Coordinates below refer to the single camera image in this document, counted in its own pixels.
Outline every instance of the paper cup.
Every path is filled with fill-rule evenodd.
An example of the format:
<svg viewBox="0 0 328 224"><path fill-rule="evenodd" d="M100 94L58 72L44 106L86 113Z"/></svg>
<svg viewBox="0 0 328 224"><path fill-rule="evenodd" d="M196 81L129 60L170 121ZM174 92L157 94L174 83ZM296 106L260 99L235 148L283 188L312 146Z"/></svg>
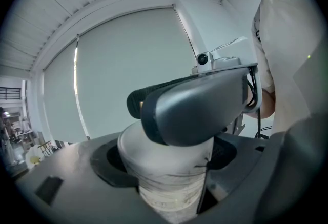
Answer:
<svg viewBox="0 0 328 224"><path fill-rule="evenodd" d="M196 217L212 149L213 138L192 147L154 143L141 121L118 138L120 156L127 172L139 179L141 197L170 223Z"/></svg>

